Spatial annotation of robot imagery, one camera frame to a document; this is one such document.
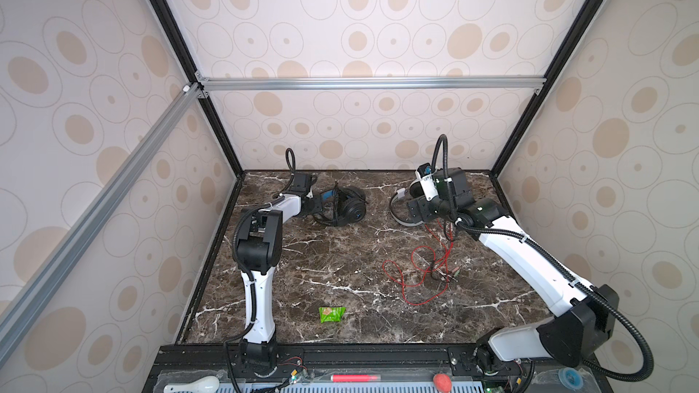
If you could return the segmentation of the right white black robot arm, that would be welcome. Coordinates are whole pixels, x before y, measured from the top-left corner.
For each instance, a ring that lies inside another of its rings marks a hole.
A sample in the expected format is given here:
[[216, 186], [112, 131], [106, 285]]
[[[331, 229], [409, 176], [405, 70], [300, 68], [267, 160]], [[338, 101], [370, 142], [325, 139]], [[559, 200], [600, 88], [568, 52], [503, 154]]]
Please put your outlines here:
[[[564, 367], [586, 366], [611, 380], [640, 382], [655, 368], [653, 352], [642, 333], [624, 316], [619, 296], [608, 285], [597, 287], [568, 269], [541, 247], [507, 210], [491, 198], [475, 199], [465, 172], [459, 168], [419, 167], [408, 188], [392, 203], [406, 198], [408, 217], [400, 223], [416, 227], [441, 219], [468, 233], [503, 259], [539, 295], [551, 316], [520, 327], [494, 329], [482, 336], [473, 358], [487, 376], [515, 360], [554, 360]], [[623, 326], [642, 355], [640, 369], [619, 373], [601, 367], [593, 354]]]

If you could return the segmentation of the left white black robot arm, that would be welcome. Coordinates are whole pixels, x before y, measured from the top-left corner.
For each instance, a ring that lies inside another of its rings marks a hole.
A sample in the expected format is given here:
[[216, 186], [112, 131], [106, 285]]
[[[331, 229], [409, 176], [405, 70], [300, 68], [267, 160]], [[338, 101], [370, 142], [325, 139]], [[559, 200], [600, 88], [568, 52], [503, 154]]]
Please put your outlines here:
[[320, 200], [312, 188], [317, 179], [309, 172], [293, 173], [289, 185], [273, 199], [246, 207], [234, 230], [231, 252], [244, 285], [246, 324], [232, 340], [238, 342], [240, 363], [264, 377], [278, 366], [272, 285], [282, 254], [283, 226], [316, 209]]

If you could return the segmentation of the black blue headphones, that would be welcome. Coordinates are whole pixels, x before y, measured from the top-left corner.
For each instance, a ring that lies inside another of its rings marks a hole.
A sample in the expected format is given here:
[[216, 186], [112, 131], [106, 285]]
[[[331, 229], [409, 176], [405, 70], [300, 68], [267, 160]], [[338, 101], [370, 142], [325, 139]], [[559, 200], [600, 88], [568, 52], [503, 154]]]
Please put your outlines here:
[[360, 188], [335, 184], [316, 198], [312, 216], [320, 225], [345, 227], [364, 220], [367, 205], [366, 194]]

